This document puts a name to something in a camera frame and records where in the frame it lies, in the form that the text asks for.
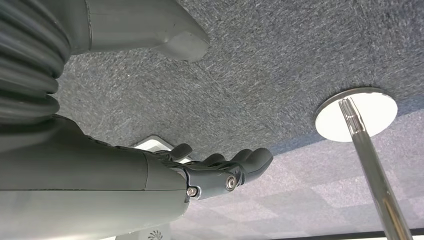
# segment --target robotic hand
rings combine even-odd
[[[172,151],[155,152],[164,156],[162,164],[185,176],[187,196],[202,200],[232,192],[261,176],[273,160],[273,155],[266,148],[255,151],[239,151],[230,161],[215,153],[204,161],[192,161],[180,164],[175,161],[187,157],[192,152],[188,144],[180,144]]]
[[[148,47],[201,58],[209,39],[174,0],[0,0],[0,239],[98,240],[180,217],[190,199],[233,191],[273,156],[260,148],[186,164],[111,146],[56,115],[72,54]]]

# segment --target metal bolt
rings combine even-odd
[[[225,187],[228,191],[233,191],[237,186],[237,178],[233,175],[226,179]]]
[[[195,187],[189,187],[189,188],[187,188],[187,195],[189,196],[189,197],[194,197],[194,196],[196,196],[198,194],[198,189],[197,188],[195,188]]]

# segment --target metal pole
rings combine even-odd
[[[338,104],[349,128],[387,239],[413,240],[355,103],[348,97],[340,100]]]

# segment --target gray carpet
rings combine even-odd
[[[424,228],[424,110],[372,138],[410,228]],[[382,231],[352,143],[320,141],[275,156],[257,181],[194,201],[174,240],[267,240]]]
[[[202,159],[313,134],[319,104],[344,89],[424,93],[422,0],[180,3],[210,36],[203,60],[75,56],[59,79],[60,114],[114,145],[156,134]]]

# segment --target round chrome base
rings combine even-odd
[[[354,102],[370,137],[386,129],[398,113],[395,100],[384,94],[381,89],[361,87],[341,92],[325,101],[316,112],[316,130],[326,139],[352,142],[339,107],[339,101],[345,98],[350,98]]]

